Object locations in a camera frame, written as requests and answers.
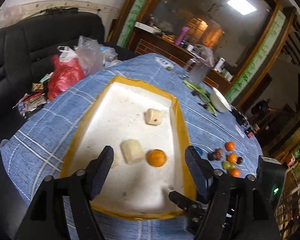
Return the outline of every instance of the green grape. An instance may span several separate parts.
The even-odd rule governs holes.
[[[225,169],[225,170],[229,170],[230,169],[230,162],[226,161],[222,164],[222,167]]]
[[[235,169],[235,163],[230,163],[230,168],[229,169]]]

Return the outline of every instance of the orange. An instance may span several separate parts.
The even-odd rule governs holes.
[[[162,150],[155,149],[147,155],[147,161],[151,166],[161,167],[166,163],[167,156]]]
[[[235,144],[234,142],[227,142],[226,143],[226,149],[228,152],[231,152],[235,149]]]
[[[236,163],[238,160],[238,157],[235,153],[230,153],[228,156],[227,156],[227,161],[230,162],[230,163]]]
[[[239,169],[231,169],[231,170],[229,170],[229,174],[236,177],[236,178],[239,178],[240,177],[240,170]]]

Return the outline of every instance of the green vegetable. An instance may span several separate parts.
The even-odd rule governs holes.
[[[202,100],[202,102],[204,103],[209,103],[210,102],[210,99],[207,97],[207,95],[205,94],[201,94],[199,93],[199,98]]]
[[[214,116],[217,116],[217,111],[211,103],[208,103],[207,111],[213,114]]]
[[[215,110],[214,106],[210,103],[210,94],[207,92],[207,90],[203,87],[196,87],[192,84],[190,84],[187,80],[183,80],[183,83],[186,84],[188,88],[191,90],[195,90],[199,93],[199,98],[201,99],[202,102],[208,104],[207,111],[214,116],[217,116],[217,111]]]

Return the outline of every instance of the potato cube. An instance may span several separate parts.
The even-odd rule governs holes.
[[[162,113],[157,109],[148,109],[146,111],[146,123],[152,125],[159,125],[162,123]]]
[[[122,154],[127,164],[135,164],[145,158],[141,145],[138,140],[130,139],[121,145]]]

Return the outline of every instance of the purple bottle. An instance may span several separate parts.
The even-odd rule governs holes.
[[[190,30],[190,28],[188,27],[182,27],[182,31],[179,34],[178,38],[175,40],[174,44],[176,45],[180,45],[181,41],[183,41],[183,38],[187,35],[188,31]]]

